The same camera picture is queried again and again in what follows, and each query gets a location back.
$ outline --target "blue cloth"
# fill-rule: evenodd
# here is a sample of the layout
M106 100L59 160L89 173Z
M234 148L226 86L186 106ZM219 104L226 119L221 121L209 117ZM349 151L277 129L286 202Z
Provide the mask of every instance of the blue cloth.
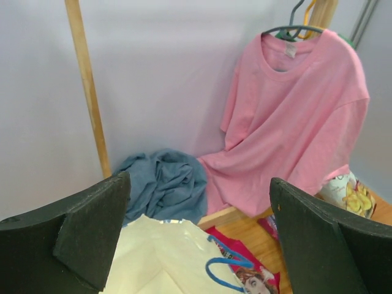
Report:
M123 225L142 214L187 219L197 224L207 212L206 173L200 162L171 149L128 157L116 171L130 174L130 201Z

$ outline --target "pink bag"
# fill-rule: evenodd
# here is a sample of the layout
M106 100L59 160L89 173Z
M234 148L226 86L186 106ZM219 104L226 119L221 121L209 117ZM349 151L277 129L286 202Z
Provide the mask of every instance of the pink bag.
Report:
M262 265L260 261L253 256L253 254L240 240L227 238L215 227L209 228L208 230L206 230L206 232L217 238L229 249L241 254L243 257L245 257L254 264L254 269L242 268L240 266L231 265L233 271L244 284L249 294L280 293L279 282L281 279L281 275L279 273L272 274L270 271L268 271L265 266ZM225 258L237 259L236 257L226 252L221 246L219 246L219 248Z

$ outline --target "hanger hook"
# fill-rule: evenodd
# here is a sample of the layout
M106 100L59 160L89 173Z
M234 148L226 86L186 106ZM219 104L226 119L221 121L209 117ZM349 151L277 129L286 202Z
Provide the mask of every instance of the hanger hook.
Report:
M301 0L296 6L294 6L294 8L292 10L292 14L290 15L290 26L292 26L294 24L295 12L303 4L303 2L305 2L305 0Z

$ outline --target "wooden post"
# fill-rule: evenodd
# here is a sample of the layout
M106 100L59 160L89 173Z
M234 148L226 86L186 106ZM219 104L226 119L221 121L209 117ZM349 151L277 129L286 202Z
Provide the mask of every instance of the wooden post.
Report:
M309 26L318 26L320 28L329 27L338 2L338 0L317 0L313 8ZM318 35L319 33L312 32L310 38L317 37Z
M100 166L102 168L104 178L108 178L111 176L110 163L106 150L104 130L100 120L96 88L94 86L94 79L92 78L92 68L79 0L65 0L65 2L72 32L73 44L75 45L79 70L83 82L83 89L85 90L92 131L94 132L94 138L96 141Z

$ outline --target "blue bag handle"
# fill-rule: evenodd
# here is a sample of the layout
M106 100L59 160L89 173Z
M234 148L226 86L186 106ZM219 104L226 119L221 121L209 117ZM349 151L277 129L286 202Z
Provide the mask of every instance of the blue bag handle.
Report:
M224 258L224 257L214 257L210 260L207 261L206 263L206 272L207 275L214 281L217 282L218 284L227 287L227 288L231 288L234 290L237 290L241 293L245 293L245 290L243 287L239 287L239 286L234 286L228 282L225 282L219 278L217 278L209 269L209 266L212 265L213 263L223 263L226 265L236 265L236 266L241 266L243 268L253 268L254 264L252 262L250 262L248 259L246 259L245 257L243 257L241 254L232 251L230 248L228 248L225 244L223 244L222 242L220 242L215 236L209 235L207 238L208 241L214 241L216 244L220 245L220 247L222 247L226 252L232 254L232 256L237 257L239 260L232 260L232 259L228 259L228 258Z

